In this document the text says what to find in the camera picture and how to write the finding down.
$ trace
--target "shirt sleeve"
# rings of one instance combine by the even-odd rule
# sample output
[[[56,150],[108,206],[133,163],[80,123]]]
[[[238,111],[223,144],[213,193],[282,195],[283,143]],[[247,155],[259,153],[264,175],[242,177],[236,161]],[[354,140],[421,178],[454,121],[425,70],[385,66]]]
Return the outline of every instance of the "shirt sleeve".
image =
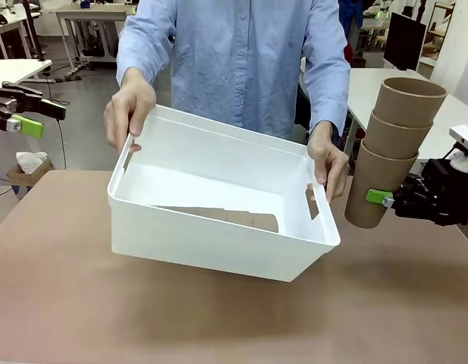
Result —
[[[152,83],[169,63],[176,34],[176,0],[141,0],[137,14],[126,19],[119,39],[118,72],[122,84],[128,68],[136,67]]]
[[[324,120],[333,123],[339,136],[343,133],[350,82],[350,65],[344,58],[346,45],[338,2],[313,0],[303,45],[304,77],[311,102],[310,133]]]

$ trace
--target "black monitor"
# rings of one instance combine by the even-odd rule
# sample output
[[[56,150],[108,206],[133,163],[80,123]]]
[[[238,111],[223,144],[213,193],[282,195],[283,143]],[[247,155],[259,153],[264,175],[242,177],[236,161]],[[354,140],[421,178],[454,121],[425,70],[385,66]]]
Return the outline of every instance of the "black monitor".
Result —
[[[392,13],[384,59],[400,70],[416,70],[426,36],[426,25]]]

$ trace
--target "brown cup inside bin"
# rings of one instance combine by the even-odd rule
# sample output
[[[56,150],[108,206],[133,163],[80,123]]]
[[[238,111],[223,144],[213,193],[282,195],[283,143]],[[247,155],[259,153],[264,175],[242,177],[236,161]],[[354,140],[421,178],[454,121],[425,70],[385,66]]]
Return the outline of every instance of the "brown cup inside bin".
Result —
[[[370,152],[364,144],[363,140],[345,218],[359,228],[372,229],[380,223],[387,209],[383,205],[367,202],[367,192],[370,189],[394,192],[404,181],[418,155],[408,159],[385,158]]]
[[[375,115],[401,127],[427,127],[432,124],[446,95],[434,83],[413,78],[388,78],[380,86]]]
[[[364,139],[365,147],[382,157],[408,159],[413,157],[431,130],[428,127],[400,127],[377,118],[374,111]]]

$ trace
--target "blue button-up shirt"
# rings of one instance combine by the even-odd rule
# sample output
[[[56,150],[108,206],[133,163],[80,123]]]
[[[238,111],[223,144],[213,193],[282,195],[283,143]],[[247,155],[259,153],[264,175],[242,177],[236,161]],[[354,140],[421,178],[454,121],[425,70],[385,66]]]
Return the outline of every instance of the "blue button-up shirt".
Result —
[[[341,133],[345,45],[336,0],[140,0],[121,34],[117,78],[137,67],[152,83],[171,58],[173,108],[287,138],[306,56],[310,129],[327,120]]]

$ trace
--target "brown paper cup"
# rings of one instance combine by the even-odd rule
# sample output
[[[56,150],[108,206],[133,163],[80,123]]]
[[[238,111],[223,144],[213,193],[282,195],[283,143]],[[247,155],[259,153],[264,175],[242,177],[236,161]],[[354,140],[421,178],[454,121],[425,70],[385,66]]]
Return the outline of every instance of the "brown paper cup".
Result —
[[[413,157],[431,130],[428,127],[400,127],[380,120],[372,111],[364,139],[365,147],[382,157],[408,159]]]
[[[348,195],[345,218],[359,228],[375,228],[387,209],[383,205],[367,202],[367,192],[371,188],[394,192],[404,181],[416,158],[417,154],[408,159],[381,157],[370,152],[363,140]]]
[[[439,111],[446,90],[413,78],[388,78],[380,86],[375,115],[401,127],[427,127]]]

